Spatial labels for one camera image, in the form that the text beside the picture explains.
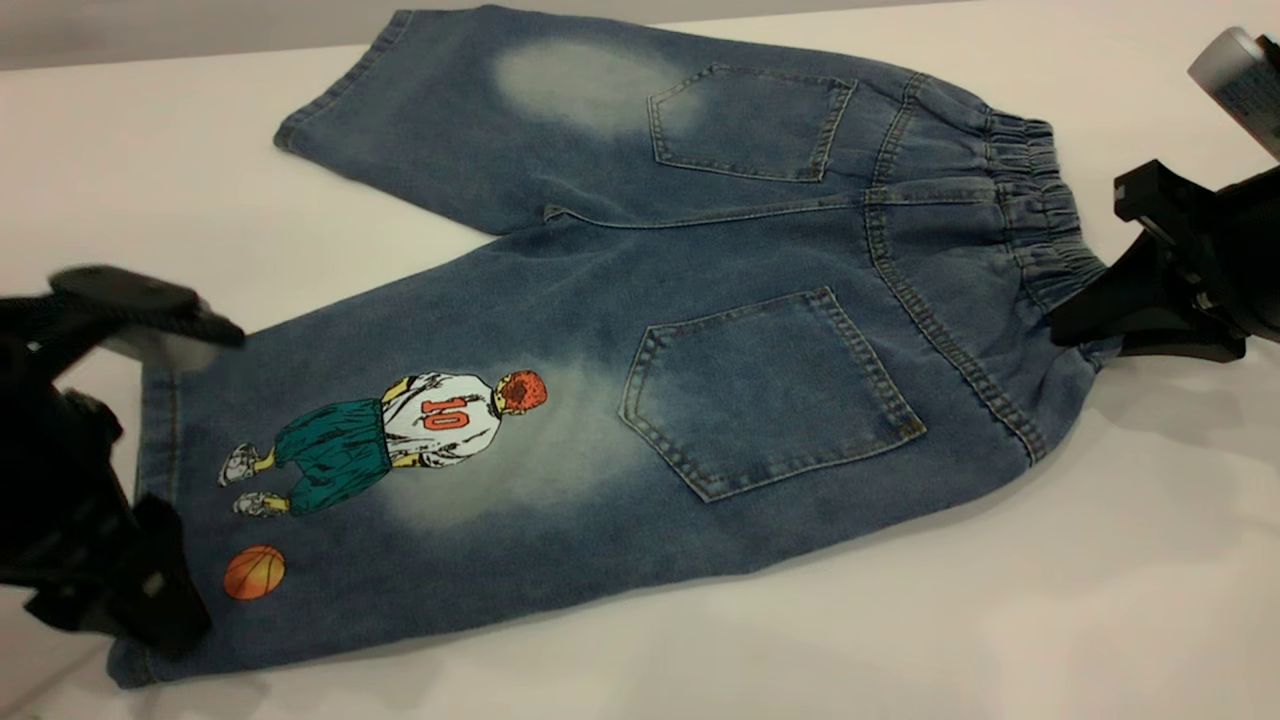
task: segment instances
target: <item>orange basketball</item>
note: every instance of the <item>orange basketball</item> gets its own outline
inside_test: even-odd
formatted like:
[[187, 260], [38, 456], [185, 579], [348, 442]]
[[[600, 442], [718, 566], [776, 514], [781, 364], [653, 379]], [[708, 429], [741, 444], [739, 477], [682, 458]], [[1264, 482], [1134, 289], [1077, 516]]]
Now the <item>orange basketball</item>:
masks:
[[269, 544], [255, 544], [232, 559], [223, 589], [236, 600], [257, 600], [284, 578], [284, 556]]

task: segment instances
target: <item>jeans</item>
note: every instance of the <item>jeans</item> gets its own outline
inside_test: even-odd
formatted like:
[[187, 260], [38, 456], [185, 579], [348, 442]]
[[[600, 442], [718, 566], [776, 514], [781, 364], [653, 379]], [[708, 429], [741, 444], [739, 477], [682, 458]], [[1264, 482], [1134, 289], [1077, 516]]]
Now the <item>jeans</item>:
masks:
[[399, 12], [275, 142], [500, 237], [146, 369], [140, 486], [182, 514], [214, 629], [182, 660], [116, 643], [123, 687], [751, 573], [970, 501], [1044, 459], [1117, 350], [1050, 342], [1103, 270], [1050, 126], [867, 59]]

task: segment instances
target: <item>white jersey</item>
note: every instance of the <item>white jersey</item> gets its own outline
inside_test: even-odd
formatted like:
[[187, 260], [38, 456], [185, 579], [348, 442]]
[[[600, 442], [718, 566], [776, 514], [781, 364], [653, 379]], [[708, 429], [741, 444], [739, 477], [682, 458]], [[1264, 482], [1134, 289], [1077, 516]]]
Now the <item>white jersey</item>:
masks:
[[383, 407], [390, 456], [421, 455], [429, 468], [461, 462], [489, 447], [500, 421], [493, 388], [476, 375], [417, 375]]

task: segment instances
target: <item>back pocket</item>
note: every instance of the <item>back pocket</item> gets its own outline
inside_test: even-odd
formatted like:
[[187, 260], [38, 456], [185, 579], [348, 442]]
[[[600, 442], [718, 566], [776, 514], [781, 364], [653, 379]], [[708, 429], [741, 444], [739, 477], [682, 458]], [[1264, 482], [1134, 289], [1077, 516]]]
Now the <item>back pocket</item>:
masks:
[[925, 432], [826, 287], [649, 327], [620, 414], [708, 502]]
[[677, 168], [820, 182], [854, 85], [712, 65], [649, 97], [654, 156]]

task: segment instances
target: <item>white surface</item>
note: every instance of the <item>white surface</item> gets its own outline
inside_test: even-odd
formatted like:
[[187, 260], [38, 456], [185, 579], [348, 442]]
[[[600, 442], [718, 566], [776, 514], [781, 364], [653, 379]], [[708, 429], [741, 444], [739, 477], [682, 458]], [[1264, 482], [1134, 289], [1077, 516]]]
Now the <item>white surface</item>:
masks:
[[[1270, 167], [1185, 76], [1230, 24], [1280, 31], [1280, 5], [992, 0], [681, 28], [897, 61], [1052, 120], [1112, 260], [1137, 232], [1111, 214], [1116, 174], [1158, 156], [1216, 187]], [[0, 293], [104, 260], [252, 331], [484, 242], [271, 147], [360, 51], [0, 73]], [[134, 438], [136, 368], [100, 356], [77, 375]], [[132, 475], [127, 443], [116, 465]], [[1125, 360], [1010, 488], [754, 578], [136, 693], [95, 656], [22, 716], [1274, 719], [1277, 466], [1280, 347]], [[41, 657], [93, 646], [0, 601], [3, 707]]]

